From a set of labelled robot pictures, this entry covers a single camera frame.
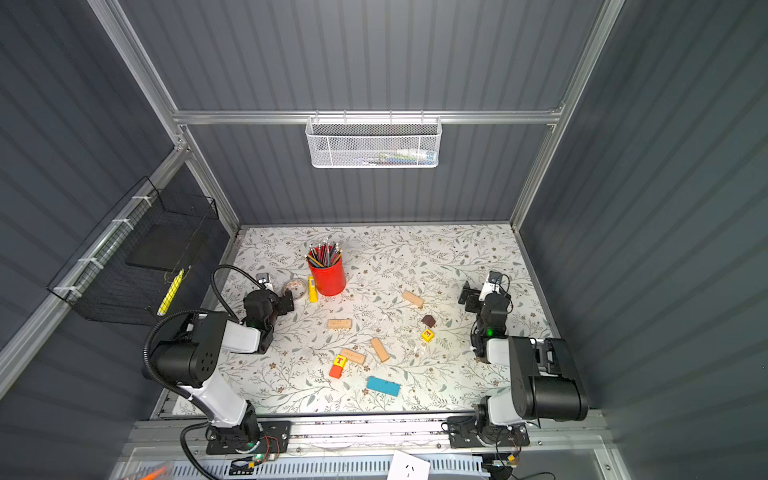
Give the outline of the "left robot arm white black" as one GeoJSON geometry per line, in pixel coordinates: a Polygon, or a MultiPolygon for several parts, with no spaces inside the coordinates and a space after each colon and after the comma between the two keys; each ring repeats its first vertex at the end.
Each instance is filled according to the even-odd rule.
{"type": "Polygon", "coordinates": [[[267,274],[255,277],[229,264],[213,268],[210,289],[219,310],[186,310],[158,318],[142,348],[144,374],[206,416],[202,428],[211,453],[265,452],[274,437],[264,431],[255,407],[233,390],[217,364],[223,351],[265,354],[273,343],[277,319],[294,311],[293,293],[276,292],[267,274]],[[236,315],[217,285],[216,275],[224,270],[255,286],[242,299],[244,318],[236,315]]]}

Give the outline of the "teal block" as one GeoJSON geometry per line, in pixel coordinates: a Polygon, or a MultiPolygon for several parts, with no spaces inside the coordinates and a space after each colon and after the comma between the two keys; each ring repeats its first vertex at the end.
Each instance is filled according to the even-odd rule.
{"type": "Polygon", "coordinates": [[[400,393],[401,386],[392,381],[369,376],[367,378],[366,388],[371,391],[397,397],[400,393]]]}

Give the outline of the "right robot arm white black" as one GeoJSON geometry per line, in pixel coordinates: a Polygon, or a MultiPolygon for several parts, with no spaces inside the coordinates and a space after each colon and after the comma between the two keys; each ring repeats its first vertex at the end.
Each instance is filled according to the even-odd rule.
{"type": "Polygon", "coordinates": [[[513,336],[506,322],[513,310],[506,276],[491,271],[482,287],[462,286],[458,303],[475,315],[470,343],[482,363],[505,367],[502,390],[483,397],[470,416],[446,421],[455,449],[529,444],[527,424],[542,419],[583,421],[590,410],[571,350],[561,338],[513,336]]]}

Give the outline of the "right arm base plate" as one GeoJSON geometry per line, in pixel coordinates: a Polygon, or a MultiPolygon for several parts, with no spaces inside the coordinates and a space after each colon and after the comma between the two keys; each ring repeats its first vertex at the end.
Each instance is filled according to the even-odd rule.
{"type": "Polygon", "coordinates": [[[474,415],[449,416],[441,424],[448,435],[450,446],[454,449],[470,448],[513,448],[530,445],[527,430],[523,424],[513,426],[480,426],[474,415]]]}

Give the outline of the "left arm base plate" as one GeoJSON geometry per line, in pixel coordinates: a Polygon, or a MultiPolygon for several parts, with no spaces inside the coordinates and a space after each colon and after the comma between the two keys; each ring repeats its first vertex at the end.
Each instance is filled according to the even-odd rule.
{"type": "Polygon", "coordinates": [[[208,427],[207,455],[278,455],[287,450],[292,423],[266,421],[233,428],[208,427]]]}

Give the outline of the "natural wood block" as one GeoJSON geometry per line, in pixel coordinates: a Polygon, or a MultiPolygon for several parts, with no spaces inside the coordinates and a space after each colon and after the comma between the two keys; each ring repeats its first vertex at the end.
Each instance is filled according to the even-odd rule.
{"type": "Polygon", "coordinates": [[[353,362],[358,365],[364,365],[366,361],[365,354],[352,349],[342,348],[340,355],[344,356],[350,362],[353,362]]]}
{"type": "Polygon", "coordinates": [[[379,360],[384,363],[390,359],[390,355],[379,338],[371,339],[371,346],[379,360]]]}
{"type": "Polygon", "coordinates": [[[346,319],[330,319],[327,322],[327,328],[329,330],[350,330],[353,326],[353,320],[346,319]]]}
{"type": "Polygon", "coordinates": [[[402,297],[417,308],[422,308],[424,305],[424,300],[410,291],[404,291],[402,297]]]}

